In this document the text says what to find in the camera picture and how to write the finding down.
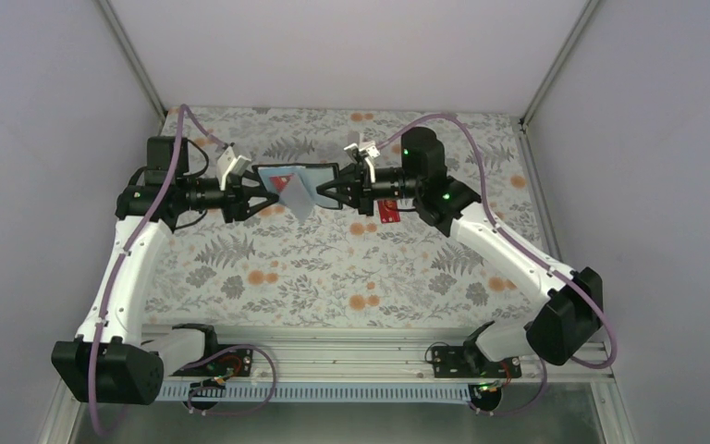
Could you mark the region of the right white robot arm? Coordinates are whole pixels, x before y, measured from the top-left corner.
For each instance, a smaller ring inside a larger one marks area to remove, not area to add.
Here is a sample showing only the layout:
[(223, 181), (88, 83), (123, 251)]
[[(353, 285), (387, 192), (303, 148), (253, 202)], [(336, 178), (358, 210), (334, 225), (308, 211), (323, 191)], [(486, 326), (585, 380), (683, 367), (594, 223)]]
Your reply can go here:
[(346, 147), (352, 162), (317, 186), (318, 194), (369, 215), (377, 201), (411, 199), (427, 225), (478, 253), (529, 300), (528, 314), (477, 329), (463, 355), (474, 376), (499, 361), (534, 353), (553, 365), (569, 361), (603, 325), (603, 281), (590, 267), (575, 270), (544, 253), (507, 226), (485, 199), (447, 172), (445, 147), (431, 129), (400, 137), (399, 167), (377, 168), (374, 142)]

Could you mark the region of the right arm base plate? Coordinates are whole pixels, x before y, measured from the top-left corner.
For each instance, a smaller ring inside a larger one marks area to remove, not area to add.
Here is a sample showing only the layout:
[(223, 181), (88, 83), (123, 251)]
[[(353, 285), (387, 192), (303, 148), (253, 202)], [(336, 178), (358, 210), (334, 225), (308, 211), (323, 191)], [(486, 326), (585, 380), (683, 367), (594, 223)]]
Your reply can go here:
[(520, 359), (507, 358), (489, 361), (476, 346), (432, 343), (423, 359), (433, 367), (435, 378), (519, 378), (522, 376)]

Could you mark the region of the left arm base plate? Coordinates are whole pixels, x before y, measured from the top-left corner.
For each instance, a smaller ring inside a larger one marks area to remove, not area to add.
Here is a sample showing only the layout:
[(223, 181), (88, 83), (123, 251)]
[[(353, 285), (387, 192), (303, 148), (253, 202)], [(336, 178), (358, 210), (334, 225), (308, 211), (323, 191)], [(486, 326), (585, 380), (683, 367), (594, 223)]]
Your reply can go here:
[(193, 377), (246, 377), (251, 374), (253, 350), (238, 349), (222, 353), (205, 364), (177, 370), (172, 376)]

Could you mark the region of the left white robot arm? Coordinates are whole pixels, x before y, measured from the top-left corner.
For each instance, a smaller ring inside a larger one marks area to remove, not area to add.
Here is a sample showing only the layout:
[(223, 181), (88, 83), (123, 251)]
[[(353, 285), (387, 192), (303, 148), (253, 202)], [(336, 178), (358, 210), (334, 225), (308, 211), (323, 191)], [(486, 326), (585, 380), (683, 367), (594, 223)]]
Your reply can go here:
[(58, 341), (51, 354), (77, 401), (149, 405), (170, 376), (203, 376), (217, 387), (251, 371), (248, 351), (220, 356), (224, 347), (210, 325), (180, 324), (160, 339), (142, 338), (148, 289), (161, 252), (182, 228), (179, 217), (218, 209), (226, 222), (240, 222), (278, 201), (243, 157), (220, 179), (190, 172), (191, 145), (186, 137), (149, 138), (145, 166), (116, 200), (116, 236), (100, 289), (74, 339)]

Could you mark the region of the black leather card holder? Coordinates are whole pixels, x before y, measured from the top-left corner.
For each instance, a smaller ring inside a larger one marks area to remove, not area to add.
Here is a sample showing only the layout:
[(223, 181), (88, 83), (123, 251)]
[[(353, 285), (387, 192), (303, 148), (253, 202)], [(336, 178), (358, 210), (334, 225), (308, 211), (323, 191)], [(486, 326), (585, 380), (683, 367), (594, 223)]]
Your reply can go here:
[[(285, 206), (300, 224), (303, 224), (312, 215), (314, 209), (320, 207), (315, 202), (317, 187), (334, 178), (338, 165), (294, 163), (257, 165), (252, 169), (263, 181), (266, 189), (279, 197), (278, 202)], [(269, 178), (286, 174), (294, 174), (295, 177), (284, 191), (278, 194)]]

